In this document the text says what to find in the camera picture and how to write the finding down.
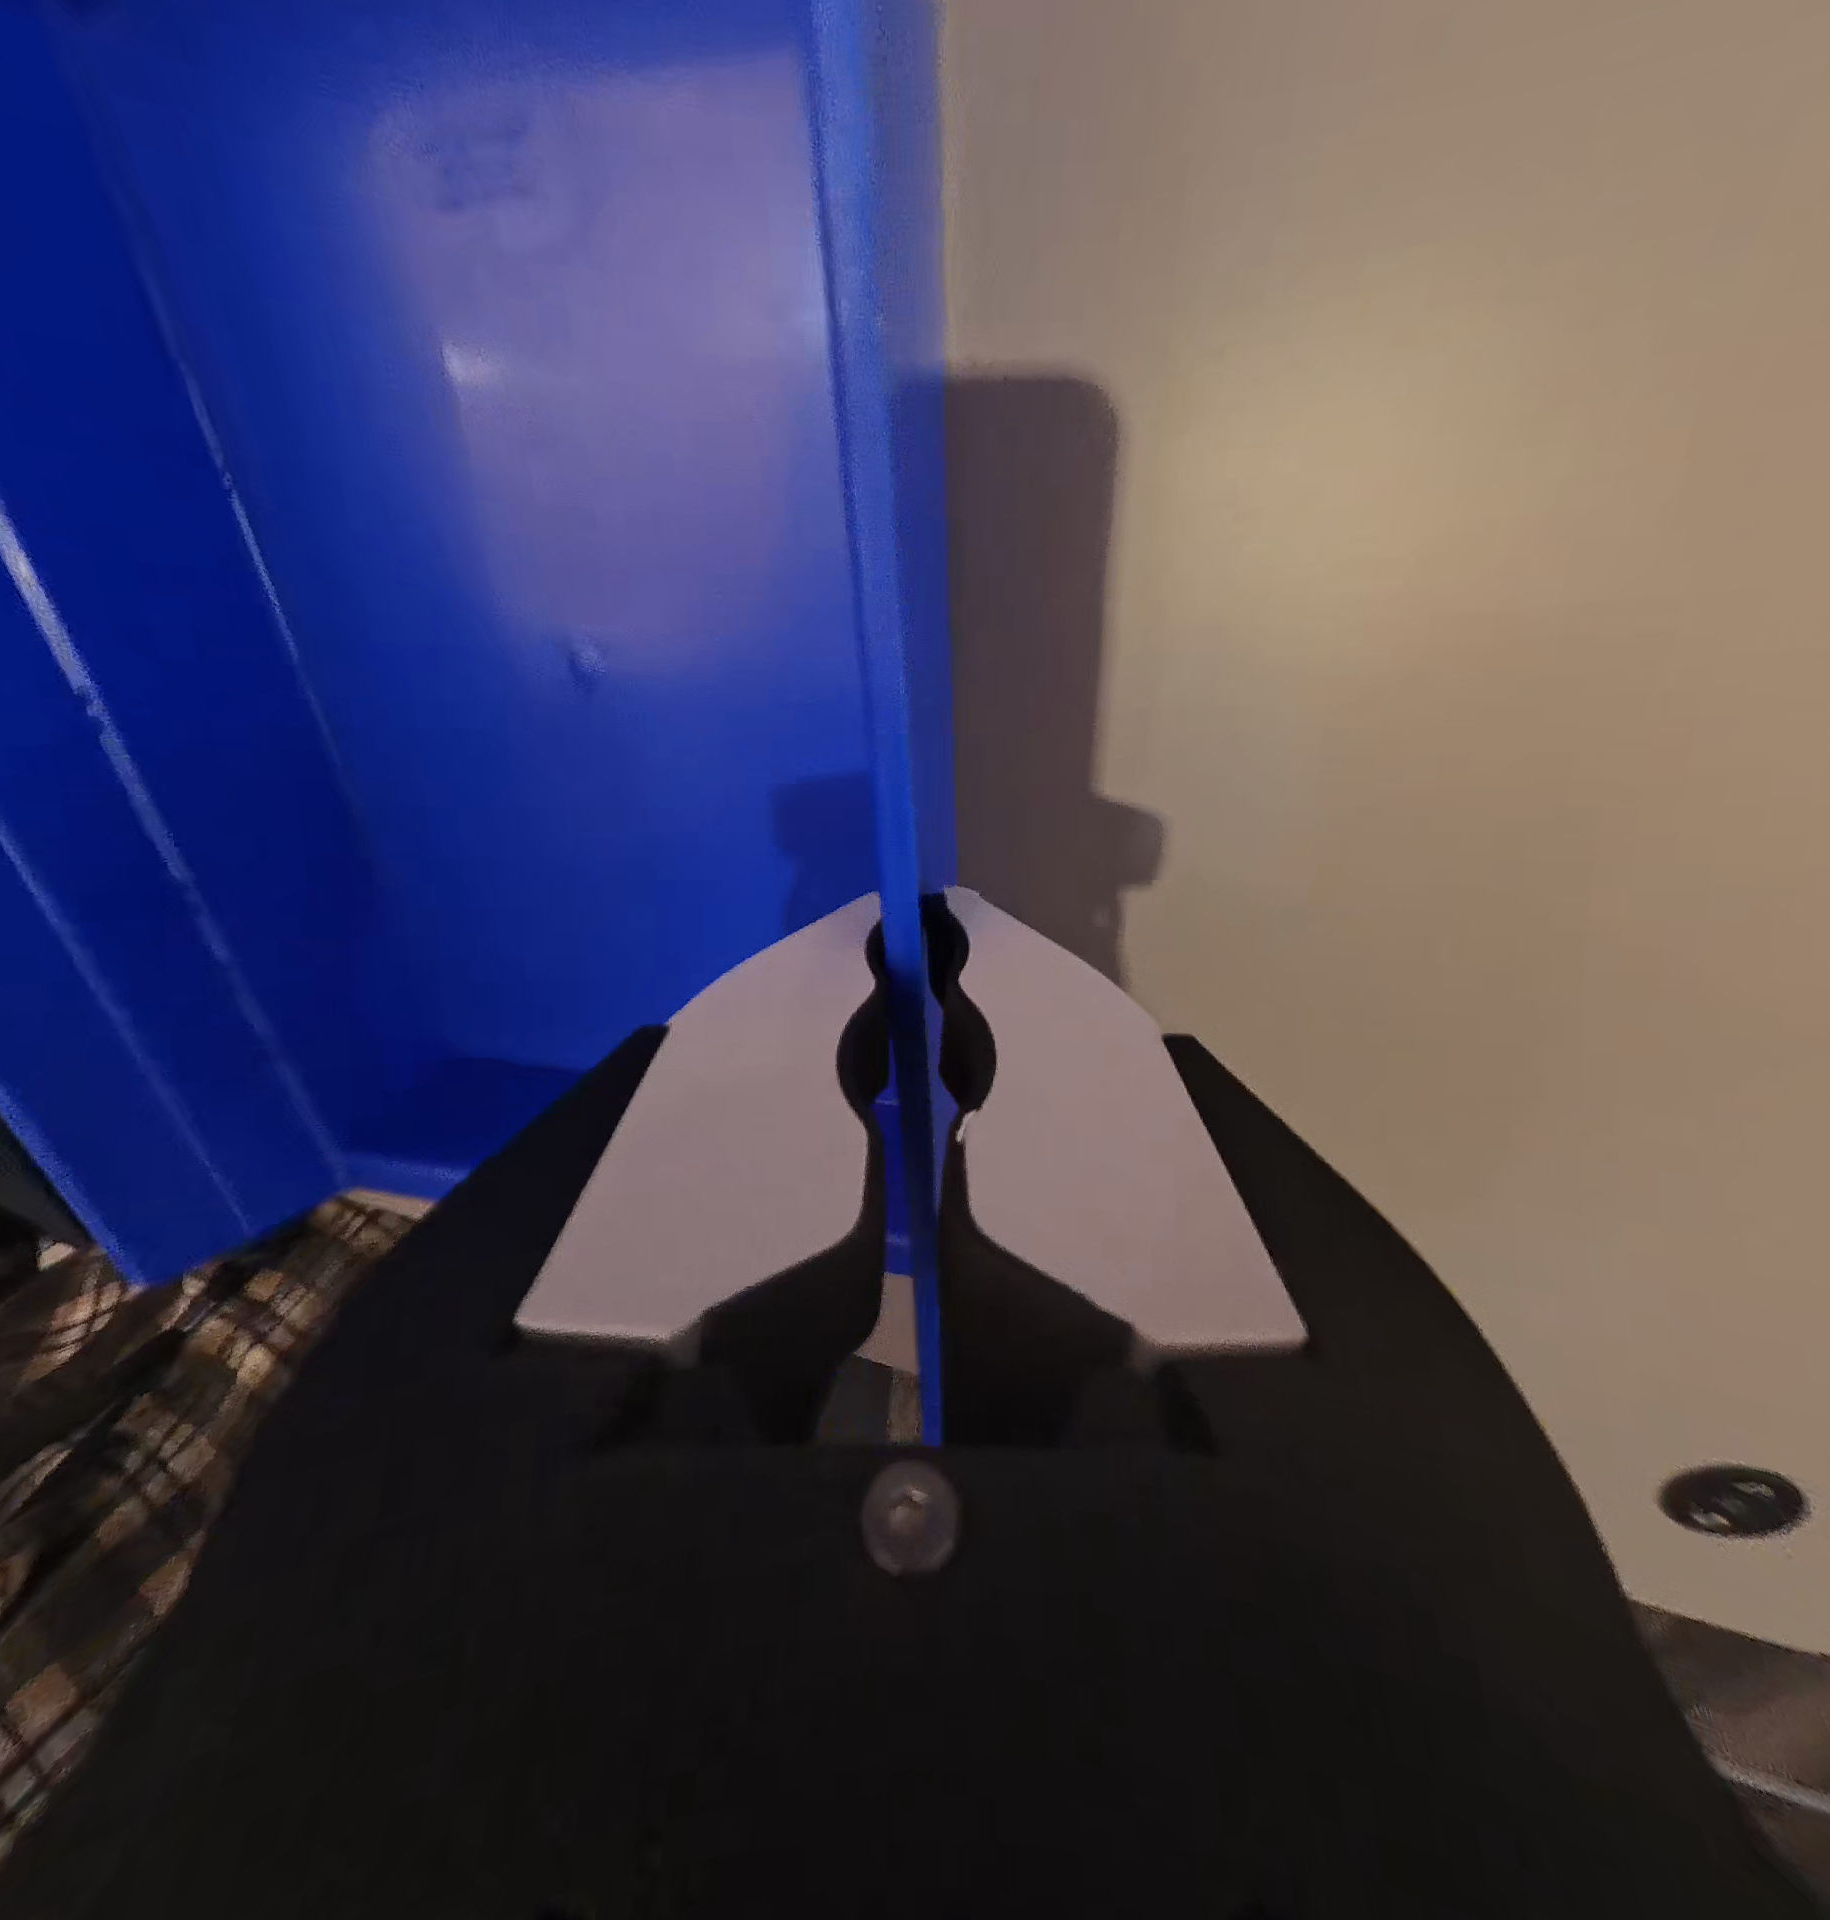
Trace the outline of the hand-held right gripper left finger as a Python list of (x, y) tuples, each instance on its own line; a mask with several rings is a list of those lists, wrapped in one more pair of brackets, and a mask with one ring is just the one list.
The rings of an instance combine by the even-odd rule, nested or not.
[(516, 1333), (713, 1368), (761, 1439), (807, 1439), (884, 1301), (887, 1029), (871, 890), (682, 1001)]

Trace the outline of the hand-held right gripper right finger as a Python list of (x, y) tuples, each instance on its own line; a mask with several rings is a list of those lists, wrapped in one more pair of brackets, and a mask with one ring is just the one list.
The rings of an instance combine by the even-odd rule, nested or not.
[(1051, 1448), (1103, 1378), (1303, 1349), (1158, 1022), (971, 888), (925, 899), (925, 935), (945, 1444)]

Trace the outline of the blue plastic bin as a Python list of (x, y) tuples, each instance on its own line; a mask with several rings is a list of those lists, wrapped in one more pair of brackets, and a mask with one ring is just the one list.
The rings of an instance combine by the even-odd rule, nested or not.
[(134, 1284), (854, 897), (939, 1349), (939, 4), (0, 4), (0, 1119)]

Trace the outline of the round metal table grommet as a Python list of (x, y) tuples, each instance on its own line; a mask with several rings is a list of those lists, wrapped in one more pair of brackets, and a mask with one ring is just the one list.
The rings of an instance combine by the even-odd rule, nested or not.
[(1809, 1495), (1780, 1472), (1741, 1461), (1706, 1461), (1666, 1476), (1661, 1513), (1705, 1540), (1773, 1540), (1812, 1516)]

